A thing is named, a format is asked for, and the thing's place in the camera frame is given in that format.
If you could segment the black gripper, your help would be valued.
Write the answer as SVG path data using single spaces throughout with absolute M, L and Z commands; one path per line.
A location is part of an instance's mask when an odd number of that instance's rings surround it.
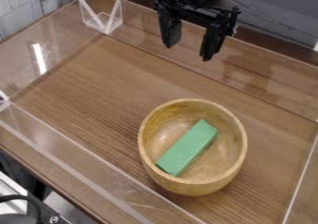
M 236 32 L 239 6 L 228 0 L 156 0 L 161 40 L 167 48 L 181 38 L 181 20 L 206 27 L 200 47 L 203 61 L 220 51 L 224 36 Z

